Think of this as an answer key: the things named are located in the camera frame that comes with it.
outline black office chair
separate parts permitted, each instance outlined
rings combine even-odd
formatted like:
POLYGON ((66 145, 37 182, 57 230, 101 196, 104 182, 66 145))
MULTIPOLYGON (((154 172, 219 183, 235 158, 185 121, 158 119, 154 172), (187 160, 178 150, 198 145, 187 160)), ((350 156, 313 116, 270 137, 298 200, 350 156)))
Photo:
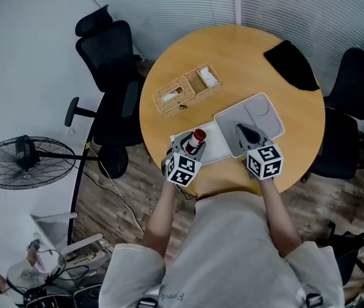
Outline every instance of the black office chair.
POLYGON ((359 250, 364 247, 364 233, 354 235, 346 232, 343 235, 335 235, 336 225, 333 222, 329 223, 329 228, 331 233, 325 245, 333 247, 343 285, 346 285, 356 264, 364 272, 364 263, 358 259, 359 250))
MULTIPOLYGON (((127 154, 121 157, 118 149, 143 142, 139 102, 145 80, 135 65, 130 27, 125 21, 117 21, 100 31, 91 31, 77 41, 76 50, 105 94, 97 112, 78 107, 79 98, 72 99, 65 125, 71 126, 75 114, 93 117, 93 141, 102 145, 100 155, 103 153, 112 162, 119 158, 127 165, 127 154), (108 148, 112 150, 111 158, 108 148)), ((124 172, 118 169, 114 177, 124 172)))
POLYGON ((112 16, 107 11, 108 5, 96 10, 85 16, 74 29, 75 34, 78 37, 88 37, 93 33, 104 30, 113 23, 112 16))
POLYGON ((329 178, 354 177, 359 133, 353 117, 364 120, 364 51, 358 48, 345 52, 333 91, 325 98, 324 138, 310 172, 329 178))

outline bottle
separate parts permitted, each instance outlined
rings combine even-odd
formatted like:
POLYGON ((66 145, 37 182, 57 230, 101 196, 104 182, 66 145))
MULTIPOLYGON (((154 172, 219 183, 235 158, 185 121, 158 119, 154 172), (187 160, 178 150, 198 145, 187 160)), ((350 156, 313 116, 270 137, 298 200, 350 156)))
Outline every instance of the bottle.
POLYGON ((197 147, 206 139, 206 133, 202 129, 196 129, 186 144, 185 150, 193 154, 197 147))

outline gray tray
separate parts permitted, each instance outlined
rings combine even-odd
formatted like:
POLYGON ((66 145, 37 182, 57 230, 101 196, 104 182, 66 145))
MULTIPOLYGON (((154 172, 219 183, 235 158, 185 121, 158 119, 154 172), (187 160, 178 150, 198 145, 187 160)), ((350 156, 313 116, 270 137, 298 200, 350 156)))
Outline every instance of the gray tray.
POLYGON ((263 92, 217 113, 214 120, 233 157, 243 155, 236 135, 236 125, 239 123, 262 129, 271 140, 284 134, 283 123, 263 92))

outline wooden floor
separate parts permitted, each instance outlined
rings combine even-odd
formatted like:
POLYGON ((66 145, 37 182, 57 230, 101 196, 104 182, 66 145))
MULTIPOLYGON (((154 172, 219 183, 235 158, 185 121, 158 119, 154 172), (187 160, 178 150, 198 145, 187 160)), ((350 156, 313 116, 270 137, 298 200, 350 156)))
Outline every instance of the wooden floor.
MULTIPOLYGON (((131 205, 143 227, 149 219, 160 194, 162 177, 159 168, 141 144, 127 148, 129 165, 126 173, 115 180, 126 201, 131 205)), ((95 162, 87 162, 85 172, 100 185, 115 191, 114 186, 100 174, 95 162)), ((284 203, 304 240, 325 239, 327 224, 337 224, 336 233, 364 232, 364 170, 351 181, 311 175, 306 184, 297 183, 282 194, 284 203)), ((79 216, 73 227, 73 241, 102 232, 113 245, 139 243, 141 232, 121 198, 96 187, 85 175, 78 195, 76 211, 79 216)), ((177 206, 166 260, 172 261, 195 217, 194 200, 177 193, 177 206)), ((360 252, 364 262, 364 249, 360 252)), ((353 296, 363 284, 364 274, 356 267, 345 287, 346 298, 353 296)))

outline shirt sleeve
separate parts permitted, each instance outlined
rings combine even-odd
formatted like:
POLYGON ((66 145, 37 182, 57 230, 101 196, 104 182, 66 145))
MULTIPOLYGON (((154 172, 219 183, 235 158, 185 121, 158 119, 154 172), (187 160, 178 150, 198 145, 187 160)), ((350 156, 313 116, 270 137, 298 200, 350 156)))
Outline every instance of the shirt sleeve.
POLYGON ((323 307, 344 307, 342 278, 331 246, 318 248, 305 242, 285 260, 306 292, 322 295, 323 307))
POLYGON ((136 307, 166 272, 163 258, 136 244, 115 246, 99 295, 100 308, 136 307))

